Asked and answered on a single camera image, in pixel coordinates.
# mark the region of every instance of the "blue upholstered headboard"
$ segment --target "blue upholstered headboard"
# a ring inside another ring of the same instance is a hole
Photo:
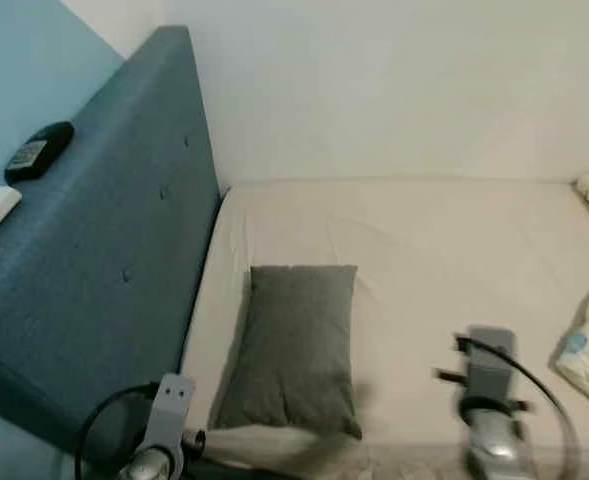
[[[0,226],[0,415],[68,450],[98,401],[177,370],[220,201],[185,28],[73,123]],[[95,448],[131,423],[113,417]]]

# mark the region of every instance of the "white bed sheet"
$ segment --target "white bed sheet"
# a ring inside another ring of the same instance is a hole
[[[184,355],[182,372],[197,385],[188,429],[210,424],[235,361],[249,267],[267,264],[358,265],[351,355],[364,440],[245,427],[209,432],[211,457],[320,478],[348,464],[367,470],[373,452],[459,444],[467,431],[456,387],[432,369],[461,366],[452,334],[470,324],[516,333],[518,358],[561,399],[589,450],[589,400],[548,367],[589,295],[589,210],[571,186],[395,179],[232,189]],[[537,405],[525,417],[532,442],[555,450],[551,409],[524,379],[515,394]]]

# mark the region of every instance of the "gray pillow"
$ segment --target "gray pillow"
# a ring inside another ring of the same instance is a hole
[[[360,439],[350,373],[354,266],[252,267],[238,361],[217,428],[295,425]]]

